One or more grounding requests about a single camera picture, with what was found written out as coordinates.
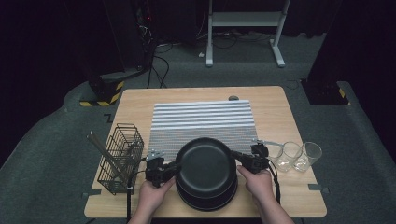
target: white striped mat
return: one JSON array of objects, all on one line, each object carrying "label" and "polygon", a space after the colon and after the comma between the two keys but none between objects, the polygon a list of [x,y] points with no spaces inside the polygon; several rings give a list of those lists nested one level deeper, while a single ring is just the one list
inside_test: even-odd
[{"label": "white striped mat", "polygon": [[156,104],[153,113],[148,149],[164,151],[166,161],[199,137],[216,138],[244,153],[257,139],[248,100]]}]

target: human arm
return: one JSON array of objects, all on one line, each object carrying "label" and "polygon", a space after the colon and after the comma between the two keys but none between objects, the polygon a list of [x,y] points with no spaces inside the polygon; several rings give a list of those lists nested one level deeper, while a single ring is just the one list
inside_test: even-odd
[{"label": "human arm", "polygon": [[148,224],[155,210],[163,202],[166,192],[175,184],[175,179],[171,178],[159,188],[152,186],[151,182],[145,181],[140,187],[139,202],[134,215],[128,224]]},{"label": "human arm", "polygon": [[262,170],[254,175],[243,166],[238,165],[237,169],[247,180],[247,190],[252,194],[253,201],[259,209],[262,223],[294,223],[274,197],[272,178],[269,171]]}]

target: wire basket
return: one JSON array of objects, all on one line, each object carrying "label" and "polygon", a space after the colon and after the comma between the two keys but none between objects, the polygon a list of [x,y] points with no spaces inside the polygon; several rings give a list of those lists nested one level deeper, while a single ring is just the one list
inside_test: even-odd
[{"label": "wire basket", "polygon": [[126,193],[128,178],[133,175],[131,186],[134,187],[143,147],[143,139],[133,124],[117,124],[114,133],[107,139],[106,150],[121,167],[110,164],[102,156],[98,182],[114,195]]}]

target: black cable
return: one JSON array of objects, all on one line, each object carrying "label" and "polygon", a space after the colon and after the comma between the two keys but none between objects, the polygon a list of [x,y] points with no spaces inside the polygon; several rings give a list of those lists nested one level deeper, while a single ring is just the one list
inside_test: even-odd
[{"label": "black cable", "polygon": [[[140,162],[145,161],[146,158],[142,158],[140,160]],[[128,178],[128,184],[127,184],[127,201],[126,201],[126,222],[128,223],[128,221],[131,219],[131,195],[132,195],[132,180],[134,179],[134,177],[139,174],[142,173],[144,171],[139,171],[139,172],[134,172],[136,170],[136,168],[138,169],[140,162],[138,162],[137,164],[134,165],[134,167],[132,168],[132,174],[131,176]]]},{"label": "black cable", "polygon": [[[217,38],[217,37],[225,36],[225,34],[227,34],[227,33],[230,33],[230,32],[214,33],[214,34],[212,35],[212,39],[215,39],[215,38]],[[200,43],[200,42],[205,43],[205,44],[202,45],[202,46],[198,46],[198,47],[206,46],[206,44],[207,44],[207,38],[204,38],[205,36],[207,36],[207,33],[205,33],[204,35],[201,35],[201,36],[197,36],[196,40],[197,40],[198,42],[197,42],[196,46],[197,46],[198,43]]]},{"label": "black cable", "polygon": [[221,11],[225,11],[225,8],[227,7],[227,4],[228,4],[228,0],[225,1],[224,6],[222,7]]},{"label": "black cable", "polygon": [[215,45],[215,43],[213,43],[213,46],[214,47],[216,47],[216,48],[218,48],[218,49],[229,49],[229,48],[231,48],[232,46],[234,46],[235,44],[236,44],[236,42],[238,42],[238,38],[236,37],[236,35],[234,34],[234,33],[230,33],[232,36],[233,36],[233,38],[234,38],[234,41],[233,41],[233,43],[230,45],[230,46],[227,46],[227,47],[221,47],[221,46],[218,46],[218,45]]},{"label": "black cable", "polygon": [[158,82],[161,83],[162,79],[161,79],[161,77],[160,77],[160,74],[158,74],[157,69],[155,69],[155,67],[153,66],[153,67],[152,67],[152,70],[154,70],[155,76],[157,77]]},{"label": "black cable", "polygon": [[268,165],[268,168],[270,169],[272,175],[273,175],[273,179],[274,179],[274,183],[275,183],[275,189],[276,189],[276,201],[280,204],[280,186],[279,186],[279,182],[277,181],[277,169],[275,167],[275,165],[273,164],[274,168],[275,168],[275,173],[274,170],[271,168],[270,165]]},{"label": "black cable", "polygon": [[138,76],[140,76],[140,75],[143,75],[143,74],[145,74],[147,71],[148,71],[148,69],[145,68],[145,69],[143,69],[143,70],[140,70],[140,71],[137,71],[137,72],[132,73],[132,74],[130,74],[130,75],[127,75],[126,77],[120,77],[120,78],[103,78],[103,81],[104,81],[105,83],[122,82],[122,81],[124,81],[124,80],[126,80],[126,79],[134,78],[134,77],[138,77]]},{"label": "black cable", "polygon": [[149,88],[149,82],[150,82],[150,80],[151,80],[151,70],[152,70],[152,65],[151,65],[151,67],[150,67],[150,69],[149,69],[149,72],[148,72],[148,85],[147,85],[146,89]]},{"label": "black cable", "polygon": [[274,35],[268,35],[267,37],[262,38],[263,35],[265,35],[265,34],[260,34],[259,37],[255,38],[255,39],[242,38],[241,36],[238,36],[237,38],[239,41],[242,41],[242,42],[259,42],[259,41],[263,41],[263,40],[268,40],[274,36]]},{"label": "black cable", "polygon": [[154,56],[154,58],[158,58],[160,60],[163,60],[166,63],[166,72],[163,75],[163,78],[162,78],[162,81],[161,81],[161,84],[160,84],[160,88],[162,88],[164,86],[165,78],[166,78],[166,76],[168,75],[168,72],[169,72],[169,63],[164,58],[161,58],[161,57],[158,57],[158,56]]},{"label": "black cable", "polygon": [[89,220],[88,222],[86,222],[85,224],[90,224],[93,223],[96,220],[96,218],[92,218],[91,220]]},{"label": "black cable", "polygon": [[201,28],[199,29],[199,32],[198,32],[198,34],[196,35],[196,37],[198,37],[198,35],[202,32],[202,29],[204,28],[205,15],[206,15],[206,0],[204,0],[204,15],[202,15]]},{"label": "black cable", "polygon": [[287,85],[286,87],[292,91],[297,90],[299,88],[299,84],[297,80],[287,80],[288,82],[294,82],[295,83],[295,87],[290,87],[289,85]]},{"label": "black cable", "polygon": [[170,45],[171,46],[171,48],[169,48],[169,49],[167,49],[167,50],[164,50],[164,51],[155,51],[156,53],[165,53],[165,52],[168,52],[169,50],[171,50],[172,48],[173,48],[173,46],[174,46],[174,44],[173,43],[170,43],[170,44],[167,44],[167,45]]}]

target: white metal frame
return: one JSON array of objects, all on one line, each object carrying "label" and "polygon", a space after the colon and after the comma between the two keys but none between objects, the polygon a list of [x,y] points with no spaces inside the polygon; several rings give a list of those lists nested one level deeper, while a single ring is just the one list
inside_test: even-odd
[{"label": "white metal frame", "polygon": [[213,12],[212,1],[209,0],[208,31],[206,46],[206,66],[213,66],[212,29],[215,26],[276,26],[275,39],[270,39],[271,49],[278,67],[285,67],[278,43],[283,25],[288,14],[290,0],[286,0],[282,11],[278,12]]}]

